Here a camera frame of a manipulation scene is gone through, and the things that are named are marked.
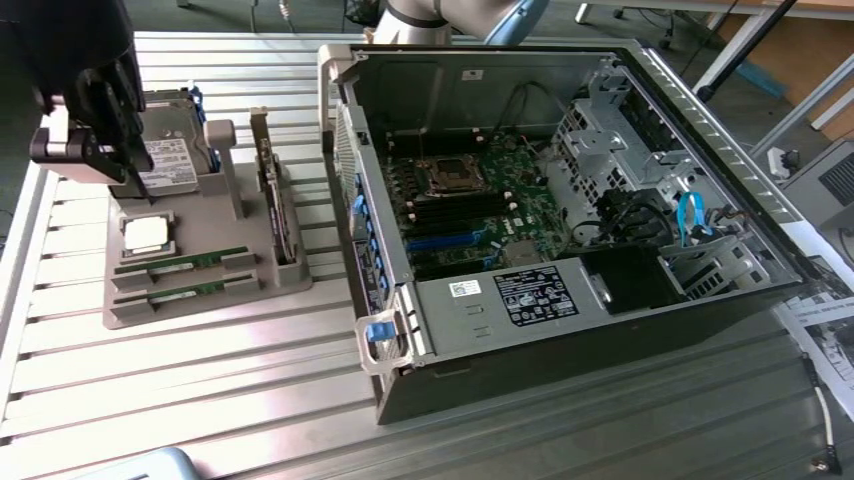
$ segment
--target slotted metal table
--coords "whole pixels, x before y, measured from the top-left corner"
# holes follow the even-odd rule
[[[196,81],[208,118],[237,126],[237,162],[253,156],[248,109],[269,108],[316,284],[106,330],[106,190],[30,166],[0,264],[0,477],[70,478],[165,445],[184,449],[206,478],[807,475],[821,447],[820,411],[797,350],[765,314],[685,350],[374,425],[316,124],[316,50],[360,41],[137,34],[145,88]],[[854,428],[836,408],[833,415],[849,464]]]

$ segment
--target warning label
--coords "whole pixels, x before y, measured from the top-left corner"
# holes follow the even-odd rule
[[[513,325],[524,327],[577,315],[554,267],[496,275],[494,284]]]
[[[196,169],[182,138],[145,142],[145,150],[154,162],[153,170],[138,174],[145,187],[173,187],[196,183]]]

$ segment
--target ram module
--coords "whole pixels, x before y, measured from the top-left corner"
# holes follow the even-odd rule
[[[209,268],[222,263],[222,257],[237,253],[246,253],[248,251],[249,249],[246,247],[233,247],[224,250],[216,250],[213,252],[197,253],[194,255],[182,255],[180,257],[165,258],[151,262],[115,267],[114,273],[115,275],[119,275],[122,273],[143,270],[150,275],[165,275],[168,273],[196,270],[198,268]]]
[[[237,275],[233,278],[224,280],[214,280],[212,282],[198,283],[196,285],[188,285],[185,287],[169,288],[158,292],[143,293],[114,300],[115,304],[134,302],[137,300],[146,300],[151,305],[181,300],[184,298],[200,297],[202,295],[210,295],[225,290],[225,285],[242,280],[252,279],[252,274]]]

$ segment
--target floor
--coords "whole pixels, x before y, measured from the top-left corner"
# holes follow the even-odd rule
[[[125,0],[133,28],[137,31],[246,32],[249,29],[249,0],[193,0],[190,8],[177,8],[174,0]],[[277,2],[260,0],[256,8],[258,32],[286,32]],[[296,31],[341,31],[341,0],[290,0],[290,18]],[[639,38],[655,44],[663,35],[663,19],[649,13],[643,18],[636,10],[627,10],[621,19],[611,16],[611,8],[596,7],[588,25],[573,20],[577,4],[552,0],[548,11],[532,35],[550,37]],[[344,31],[358,32],[357,25],[345,22]],[[683,20],[677,20],[676,34],[669,50],[661,54],[680,71],[704,33]],[[684,73],[691,84],[701,75],[716,55],[708,46],[696,56]],[[9,45],[0,45],[0,64],[11,68],[0,70],[0,235],[5,235],[19,194],[26,170],[26,146],[38,124],[38,111],[19,65],[13,62]],[[745,146],[756,142],[791,110],[785,100],[776,99],[737,76],[720,88],[709,106]],[[795,148],[808,159],[827,146],[828,141],[805,124],[792,130],[781,148]]]

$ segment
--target barcode sticker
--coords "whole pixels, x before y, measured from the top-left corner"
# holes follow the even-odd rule
[[[189,150],[182,138],[145,142],[145,150],[154,162],[153,170],[138,174],[145,187],[173,187],[196,183],[196,169],[192,166]]]

